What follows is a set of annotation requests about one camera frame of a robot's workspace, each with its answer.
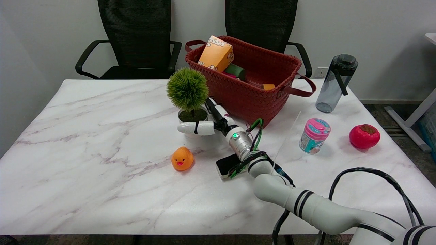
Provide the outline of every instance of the red fruit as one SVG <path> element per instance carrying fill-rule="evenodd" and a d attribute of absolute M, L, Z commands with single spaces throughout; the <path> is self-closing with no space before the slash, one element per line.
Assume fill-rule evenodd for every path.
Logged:
<path fill-rule="evenodd" d="M 380 133 L 369 124 L 355 126 L 350 131 L 351 144 L 359 149 L 368 149 L 375 146 L 380 140 Z"/>

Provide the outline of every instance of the white robotic arm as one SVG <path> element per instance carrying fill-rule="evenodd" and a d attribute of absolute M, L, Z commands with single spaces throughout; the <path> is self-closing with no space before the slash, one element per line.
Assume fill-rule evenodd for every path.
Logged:
<path fill-rule="evenodd" d="M 206 101 L 215 122 L 182 123 L 182 133 L 211 135 L 216 130 L 226 137 L 229 146 L 255 178 L 254 194 L 260 200 L 280 205 L 320 231 L 340 234 L 357 227 L 350 245 L 435 245 L 436 226 L 420 225 L 406 229 L 398 222 L 369 211 L 333 203 L 312 191 L 296 188 L 292 180 L 278 173 L 266 153 L 252 150 L 252 140 L 237 126 L 224 108 L 209 98 Z"/>

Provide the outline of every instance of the rubber duck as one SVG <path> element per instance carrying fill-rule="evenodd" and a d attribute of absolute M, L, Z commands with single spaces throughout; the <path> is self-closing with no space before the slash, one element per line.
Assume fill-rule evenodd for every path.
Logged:
<path fill-rule="evenodd" d="M 194 163 L 194 155 L 188 148 L 182 146 L 174 152 L 171 162 L 176 170 L 185 171 Z"/>

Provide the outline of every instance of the fruit stem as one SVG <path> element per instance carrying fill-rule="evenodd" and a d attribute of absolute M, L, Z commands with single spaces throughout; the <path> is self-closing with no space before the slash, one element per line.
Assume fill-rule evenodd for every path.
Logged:
<path fill-rule="evenodd" d="M 364 125 L 360 126 L 360 129 L 362 131 L 369 133 L 369 134 L 374 134 L 376 132 L 376 130 L 373 127 L 369 126 L 368 124 L 364 124 Z"/>

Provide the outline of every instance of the table leg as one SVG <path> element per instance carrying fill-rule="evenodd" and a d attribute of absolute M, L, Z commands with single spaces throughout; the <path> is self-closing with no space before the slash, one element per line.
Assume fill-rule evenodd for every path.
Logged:
<path fill-rule="evenodd" d="M 418 106 L 418 108 L 416 108 L 416 110 L 405 121 L 404 125 L 410 128 L 419 120 L 422 115 L 424 115 L 424 113 L 434 104 L 435 101 L 436 88 L 429 94 L 429 96 L 427 96 L 427 98 Z"/>
<path fill-rule="evenodd" d="M 133 235 L 133 241 L 132 241 L 132 245 L 139 245 L 141 244 L 141 237 L 142 235 Z"/>
<path fill-rule="evenodd" d="M 419 137 L 419 135 L 416 134 L 415 131 L 413 131 L 410 127 L 405 125 L 405 121 L 395 112 L 395 110 L 392 107 L 386 106 L 385 110 L 398 123 L 398 125 L 400 125 L 400 127 L 404 130 L 404 132 L 406 132 L 407 135 L 409 135 L 409 137 L 421 148 L 423 152 L 425 153 L 432 152 L 432 149 L 421 139 L 421 137 Z"/>
<path fill-rule="evenodd" d="M 294 239 L 292 239 L 292 235 L 285 235 L 285 243 L 286 245 L 294 245 Z"/>

